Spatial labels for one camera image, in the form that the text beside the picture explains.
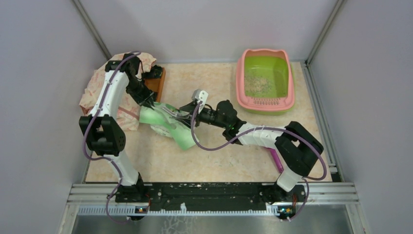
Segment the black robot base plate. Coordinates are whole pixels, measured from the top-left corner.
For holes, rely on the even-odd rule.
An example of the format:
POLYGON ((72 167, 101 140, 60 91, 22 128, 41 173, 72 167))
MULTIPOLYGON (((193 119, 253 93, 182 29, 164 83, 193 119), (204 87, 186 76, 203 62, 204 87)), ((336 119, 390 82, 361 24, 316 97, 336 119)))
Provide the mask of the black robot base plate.
POLYGON ((263 211, 267 205, 303 202, 303 185, 286 192, 274 183, 211 182, 166 183, 154 182, 134 186, 121 185, 114 193, 118 203, 149 203, 150 211, 191 212, 263 211))

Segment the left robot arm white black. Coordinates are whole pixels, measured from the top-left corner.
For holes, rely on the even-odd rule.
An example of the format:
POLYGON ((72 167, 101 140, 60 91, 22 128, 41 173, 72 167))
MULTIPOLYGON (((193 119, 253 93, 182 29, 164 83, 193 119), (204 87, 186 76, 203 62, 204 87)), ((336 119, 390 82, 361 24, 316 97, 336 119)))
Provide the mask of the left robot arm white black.
POLYGON ((140 52, 126 53, 121 60, 109 60, 105 80, 96 104, 87 116, 79 119, 83 133, 83 153, 90 161, 106 160, 119 175, 114 194, 126 192, 135 202, 145 198, 146 188, 140 173, 129 162, 125 151, 126 135, 116 121, 124 93, 141 107, 153 108, 156 94, 142 78, 140 52))

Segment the magenta plastic litter scoop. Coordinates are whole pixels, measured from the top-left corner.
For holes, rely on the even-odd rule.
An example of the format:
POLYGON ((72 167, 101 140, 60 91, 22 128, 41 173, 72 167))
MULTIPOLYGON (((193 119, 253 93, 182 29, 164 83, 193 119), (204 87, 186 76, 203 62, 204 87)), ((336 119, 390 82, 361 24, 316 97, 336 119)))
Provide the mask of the magenta plastic litter scoop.
POLYGON ((268 151, 270 152, 270 154, 271 154, 271 156, 274 160, 274 163, 276 165, 276 168, 277 168, 278 172, 281 174, 284 171, 284 167, 282 165, 282 162, 279 158, 279 155, 278 155, 277 151, 275 149, 271 149, 271 148, 268 148, 268 151))

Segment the green cat litter bag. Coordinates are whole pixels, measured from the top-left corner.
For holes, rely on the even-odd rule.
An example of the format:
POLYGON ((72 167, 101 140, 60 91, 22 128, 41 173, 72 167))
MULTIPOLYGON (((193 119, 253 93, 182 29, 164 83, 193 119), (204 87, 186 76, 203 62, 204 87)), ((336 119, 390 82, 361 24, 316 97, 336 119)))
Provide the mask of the green cat litter bag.
POLYGON ((171 110, 177 108, 167 103, 155 102, 154 107, 140 108, 139 122, 148 124, 156 133, 174 139, 182 150, 187 150, 195 145, 192 138, 190 127, 162 110, 162 107, 167 106, 171 110))

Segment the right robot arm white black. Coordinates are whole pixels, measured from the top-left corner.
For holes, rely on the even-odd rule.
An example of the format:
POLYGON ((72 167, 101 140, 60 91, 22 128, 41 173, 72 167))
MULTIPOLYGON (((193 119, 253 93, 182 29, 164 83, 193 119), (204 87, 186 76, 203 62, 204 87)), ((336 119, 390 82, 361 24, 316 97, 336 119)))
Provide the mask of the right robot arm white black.
POLYGON ((324 147, 299 122, 292 121, 283 128, 254 125, 238 118, 229 100, 220 101, 216 109, 202 108, 202 105, 202 101, 192 101, 182 106, 175 119, 189 125, 195 144, 205 151, 217 151, 229 144, 275 150, 286 164, 274 188, 278 200, 287 201, 295 185, 303 179, 321 181, 326 178, 327 165, 321 157, 324 147), (194 136, 199 123, 222 128, 227 142, 215 148, 201 145, 194 136))

